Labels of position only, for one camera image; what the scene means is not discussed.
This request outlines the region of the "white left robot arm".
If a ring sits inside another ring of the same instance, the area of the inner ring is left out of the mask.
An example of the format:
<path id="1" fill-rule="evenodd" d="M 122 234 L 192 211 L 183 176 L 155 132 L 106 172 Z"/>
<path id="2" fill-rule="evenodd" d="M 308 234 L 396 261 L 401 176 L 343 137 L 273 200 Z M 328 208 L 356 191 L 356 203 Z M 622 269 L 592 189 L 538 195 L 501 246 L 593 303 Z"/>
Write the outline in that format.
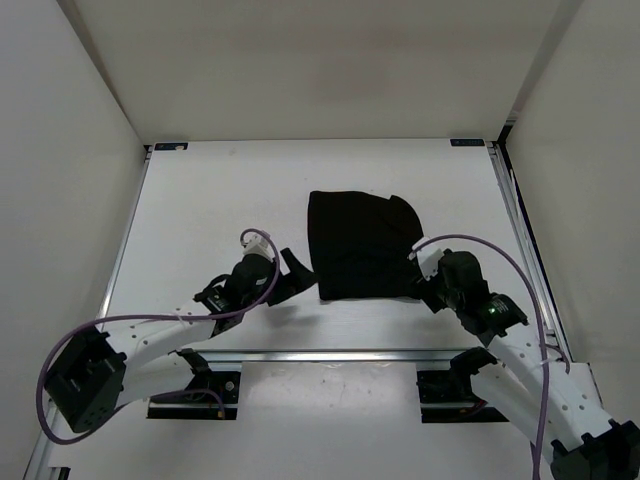
<path id="1" fill-rule="evenodd" d="M 280 258 L 286 273 L 267 253 L 244 254 L 230 273 L 215 277 L 165 320 L 117 320 L 73 334 L 44 377 L 71 431 L 87 434 L 147 397 L 222 407 L 224 386 L 191 346 L 239 325 L 252 305 L 278 305 L 316 284 L 290 249 Z"/>

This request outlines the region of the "aluminium table edge rail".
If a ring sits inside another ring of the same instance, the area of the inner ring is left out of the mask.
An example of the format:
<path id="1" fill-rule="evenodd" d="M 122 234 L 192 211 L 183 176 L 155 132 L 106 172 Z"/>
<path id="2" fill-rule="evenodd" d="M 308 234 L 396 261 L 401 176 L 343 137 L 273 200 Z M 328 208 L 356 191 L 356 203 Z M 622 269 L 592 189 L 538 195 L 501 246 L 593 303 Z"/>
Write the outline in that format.
<path id="1" fill-rule="evenodd" d="M 347 363 L 347 362 L 449 362 L 461 349 L 403 350 L 199 350 L 210 363 Z"/>

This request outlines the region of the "aluminium right side rail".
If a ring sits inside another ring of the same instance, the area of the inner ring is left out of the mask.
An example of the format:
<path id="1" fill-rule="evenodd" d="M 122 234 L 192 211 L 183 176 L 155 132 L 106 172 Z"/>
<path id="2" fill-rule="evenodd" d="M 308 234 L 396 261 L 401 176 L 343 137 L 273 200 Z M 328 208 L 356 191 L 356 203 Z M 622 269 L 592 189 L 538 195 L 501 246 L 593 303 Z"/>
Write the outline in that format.
<path id="1" fill-rule="evenodd" d="M 533 234 L 527 223 L 526 211 L 518 190 L 517 180 L 512 169 L 507 165 L 504 155 L 505 149 L 497 142 L 489 142 L 487 149 L 512 228 L 515 232 L 520 255 L 524 262 L 523 269 L 529 277 L 540 304 L 541 313 L 547 325 L 548 336 L 572 360 L 573 356 L 567 343 L 562 322 L 544 275 L 543 265 L 536 249 Z"/>

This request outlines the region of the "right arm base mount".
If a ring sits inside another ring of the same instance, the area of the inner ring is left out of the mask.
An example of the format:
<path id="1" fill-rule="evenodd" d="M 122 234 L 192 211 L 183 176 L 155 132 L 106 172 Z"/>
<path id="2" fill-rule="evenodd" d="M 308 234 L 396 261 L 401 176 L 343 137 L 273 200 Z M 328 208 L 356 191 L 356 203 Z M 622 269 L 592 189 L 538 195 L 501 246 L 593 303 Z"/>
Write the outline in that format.
<path id="1" fill-rule="evenodd" d="M 498 360 L 482 347 L 456 355 L 444 368 L 421 367 L 416 385 L 423 424 L 505 423 L 494 406 L 472 391 L 471 377 Z"/>

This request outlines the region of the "blue label right corner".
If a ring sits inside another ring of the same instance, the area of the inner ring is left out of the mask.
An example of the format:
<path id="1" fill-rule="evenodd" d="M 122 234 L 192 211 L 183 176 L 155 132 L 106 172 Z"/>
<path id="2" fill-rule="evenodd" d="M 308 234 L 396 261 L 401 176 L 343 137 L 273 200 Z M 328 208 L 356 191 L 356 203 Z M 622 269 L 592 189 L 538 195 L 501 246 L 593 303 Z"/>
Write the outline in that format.
<path id="1" fill-rule="evenodd" d="M 483 139 L 479 138 L 451 138 L 452 147 L 485 147 Z"/>

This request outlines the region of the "blue label corner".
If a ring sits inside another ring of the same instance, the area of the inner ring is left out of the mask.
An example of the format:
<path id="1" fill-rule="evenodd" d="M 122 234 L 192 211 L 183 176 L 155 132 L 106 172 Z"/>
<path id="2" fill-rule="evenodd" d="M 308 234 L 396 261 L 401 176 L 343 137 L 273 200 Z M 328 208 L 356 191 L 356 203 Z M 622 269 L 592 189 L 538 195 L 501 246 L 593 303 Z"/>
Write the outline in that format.
<path id="1" fill-rule="evenodd" d="M 154 145 L 155 151 L 184 151 L 189 146 L 188 142 L 159 142 Z"/>
<path id="2" fill-rule="evenodd" d="M 451 138 L 452 147 L 485 147 L 483 139 L 479 138 Z"/>

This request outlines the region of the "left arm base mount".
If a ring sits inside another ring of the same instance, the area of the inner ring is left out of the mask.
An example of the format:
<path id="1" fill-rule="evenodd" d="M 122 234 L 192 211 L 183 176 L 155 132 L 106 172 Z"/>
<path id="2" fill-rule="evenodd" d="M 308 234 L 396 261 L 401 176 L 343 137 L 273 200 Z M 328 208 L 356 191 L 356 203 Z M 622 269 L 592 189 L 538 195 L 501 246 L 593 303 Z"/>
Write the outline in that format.
<path id="1" fill-rule="evenodd" d="M 237 419 L 241 385 L 240 364 L 209 363 L 193 349 L 178 355 L 189 365 L 190 381 L 176 393 L 162 392 L 150 398 L 147 418 L 154 420 Z"/>

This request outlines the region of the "blue label left corner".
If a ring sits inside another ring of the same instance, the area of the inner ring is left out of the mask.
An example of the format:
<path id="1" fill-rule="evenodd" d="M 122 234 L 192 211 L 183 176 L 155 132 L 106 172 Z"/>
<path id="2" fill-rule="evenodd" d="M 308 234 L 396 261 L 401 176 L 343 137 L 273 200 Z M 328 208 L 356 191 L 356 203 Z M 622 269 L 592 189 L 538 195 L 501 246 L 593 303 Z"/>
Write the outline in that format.
<path id="1" fill-rule="evenodd" d="M 154 145 L 155 151 L 184 151 L 189 146 L 188 142 L 159 142 Z"/>

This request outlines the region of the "black skirt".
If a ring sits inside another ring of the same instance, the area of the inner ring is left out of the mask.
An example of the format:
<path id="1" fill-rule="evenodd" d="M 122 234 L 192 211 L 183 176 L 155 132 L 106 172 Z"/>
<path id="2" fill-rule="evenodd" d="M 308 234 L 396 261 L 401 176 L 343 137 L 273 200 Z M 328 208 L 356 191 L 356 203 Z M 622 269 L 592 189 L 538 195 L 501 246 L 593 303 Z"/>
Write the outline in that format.
<path id="1" fill-rule="evenodd" d="M 416 211 L 399 196 L 309 194 L 308 246 L 323 301 L 413 299 L 416 267 L 408 256 L 423 236 Z"/>

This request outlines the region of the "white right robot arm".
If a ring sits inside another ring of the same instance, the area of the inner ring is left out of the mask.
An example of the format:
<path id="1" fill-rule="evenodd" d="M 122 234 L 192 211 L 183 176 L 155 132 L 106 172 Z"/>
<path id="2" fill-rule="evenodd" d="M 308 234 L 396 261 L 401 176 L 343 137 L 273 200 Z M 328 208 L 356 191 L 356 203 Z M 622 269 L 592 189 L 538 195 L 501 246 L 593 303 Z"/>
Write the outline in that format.
<path id="1" fill-rule="evenodd" d="M 494 407 L 556 479 L 638 478 L 638 426 L 616 421 L 549 357 L 541 330 L 509 296 L 490 290 L 473 254 L 430 249 L 416 263 L 424 303 L 434 313 L 451 310 L 480 342 L 450 362 L 455 396 Z"/>

